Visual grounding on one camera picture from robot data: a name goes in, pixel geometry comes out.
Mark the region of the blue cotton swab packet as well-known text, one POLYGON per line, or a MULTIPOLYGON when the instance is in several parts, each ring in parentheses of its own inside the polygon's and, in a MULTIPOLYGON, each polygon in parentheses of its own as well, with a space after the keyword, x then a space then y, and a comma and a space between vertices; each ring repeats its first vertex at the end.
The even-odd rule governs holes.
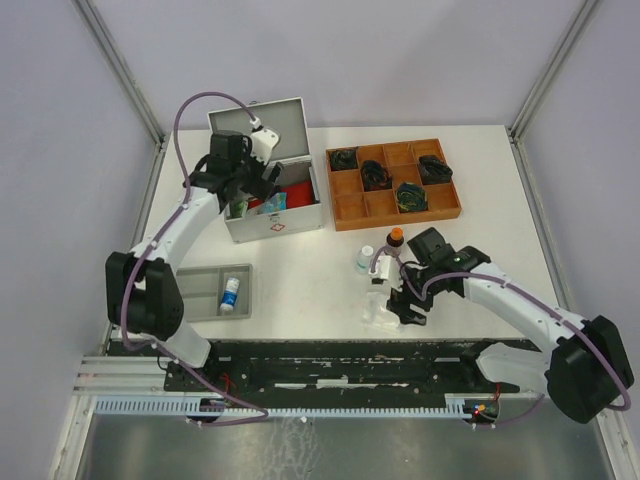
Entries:
POLYGON ((287 193, 278 192, 258 207, 259 214, 272 214, 287 209, 287 193))

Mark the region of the red first aid pouch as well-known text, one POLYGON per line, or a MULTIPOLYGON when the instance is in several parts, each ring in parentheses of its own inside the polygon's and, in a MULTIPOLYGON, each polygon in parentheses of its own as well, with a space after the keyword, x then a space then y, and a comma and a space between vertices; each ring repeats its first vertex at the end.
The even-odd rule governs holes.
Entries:
MULTIPOLYGON (((279 187, 279 192, 287 193, 287 209, 309 206, 314 203, 314 192, 310 181, 279 187)), ((258 208, 263 203, 262 200, 252 199, 249 201, 249 208, 258 208)))

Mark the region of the grey metal box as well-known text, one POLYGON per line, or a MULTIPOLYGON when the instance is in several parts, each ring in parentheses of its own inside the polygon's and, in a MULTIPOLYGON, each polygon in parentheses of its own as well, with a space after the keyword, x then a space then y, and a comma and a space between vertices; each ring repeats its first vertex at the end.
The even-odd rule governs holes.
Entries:
MULTIPOLYGON (((272 214, 259 214, 258 208, 250 209, 241 219, 230 217, 230 205, 224 211, 224 223, 236 243, 247 243, 284 235, 317 230, 324 226, 322 202, 318 189, 316 168, 311 156, 304 103, 300 97, 252 103, 248 109, 262 122, 280 135, 280 142, 266 164, 267 178, 273 165, 283 165, 278 186, 291 186, 310 181, 314 203, 309 206, 287 209, 272 214)), ((242 193, 240 199, 257 199, 242 193)))

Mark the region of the brown bottle orange cap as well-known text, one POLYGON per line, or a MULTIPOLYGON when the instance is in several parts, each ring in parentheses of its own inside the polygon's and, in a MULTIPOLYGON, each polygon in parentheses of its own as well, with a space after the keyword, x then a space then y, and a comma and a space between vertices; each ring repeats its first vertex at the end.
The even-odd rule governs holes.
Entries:
POLYGON ((394 227, 391 229, 386 237, 386 246, 395 251, 399 251, 404 244, 404 231, 400 227, 394 227))

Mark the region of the white gauze packet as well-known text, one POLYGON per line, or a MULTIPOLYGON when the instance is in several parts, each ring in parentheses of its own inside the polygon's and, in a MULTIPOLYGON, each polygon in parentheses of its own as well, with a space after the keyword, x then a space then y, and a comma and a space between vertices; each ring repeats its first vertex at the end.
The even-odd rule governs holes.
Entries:
POLYGON ((403 327, 397 315, 386 308, 388 296, 381 292, 366 294, 362 323, 370 329, 386 334, 399 335, 403 327))

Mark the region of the white blue bottle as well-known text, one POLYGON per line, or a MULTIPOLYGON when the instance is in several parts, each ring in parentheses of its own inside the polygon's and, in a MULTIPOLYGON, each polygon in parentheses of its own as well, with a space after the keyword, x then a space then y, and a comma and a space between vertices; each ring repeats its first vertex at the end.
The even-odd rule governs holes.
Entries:
POLYGON ((219 305, 219 311, 222 315, 235 310, 240 284, 241 280, 236 276, 227 278, 219 305))

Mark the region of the small green packet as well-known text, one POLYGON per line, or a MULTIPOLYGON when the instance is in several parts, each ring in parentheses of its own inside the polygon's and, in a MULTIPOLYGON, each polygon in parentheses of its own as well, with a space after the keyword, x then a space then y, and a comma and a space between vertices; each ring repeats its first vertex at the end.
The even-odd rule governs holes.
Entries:
POLYGON ((232 219, 244 218, 249 211, 249 199, 242 198, 230 205, 230 217, 232 219))

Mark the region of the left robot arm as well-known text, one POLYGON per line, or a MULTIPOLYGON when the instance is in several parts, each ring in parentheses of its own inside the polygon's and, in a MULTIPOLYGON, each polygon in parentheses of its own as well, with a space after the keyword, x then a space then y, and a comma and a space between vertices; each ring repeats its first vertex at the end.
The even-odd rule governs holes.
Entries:
POLYGON ((140 334, 178 361, 188 365, 187 379, 209 390, 221 378, 220 364, 210 359, 211 343, 184 319, 184 302, 176 272, 205 227, 240 193, 261 200, 274 190, 282 166, 268 170, 280 135, 258 127, 250 135, 219 130, 210 137, 204 155, 183 183, 184 197, 165 223, 127 253, 114 252, 106 260, 108 320, 128 339, 140 334))

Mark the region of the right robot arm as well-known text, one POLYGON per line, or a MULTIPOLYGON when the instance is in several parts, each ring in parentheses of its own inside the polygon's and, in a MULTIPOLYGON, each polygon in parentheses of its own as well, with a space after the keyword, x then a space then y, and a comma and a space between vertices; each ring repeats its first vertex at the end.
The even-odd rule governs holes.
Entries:
POLYGON ((598 315, 588 320, 538 299, 472 246, 454 249, 429 228, 408 242, 414 258, 400 260, 395 246, 378 253, 371 274, 390 286, 389 312, 404 325, 423 325, 440 293, 480 305, 515 328, 533 350, 493 342, 458 368, 467 389, 507 383, 549 397, 571 420, 586 424, 603 410, 632 406, 635 378, 617 326, 598 315))

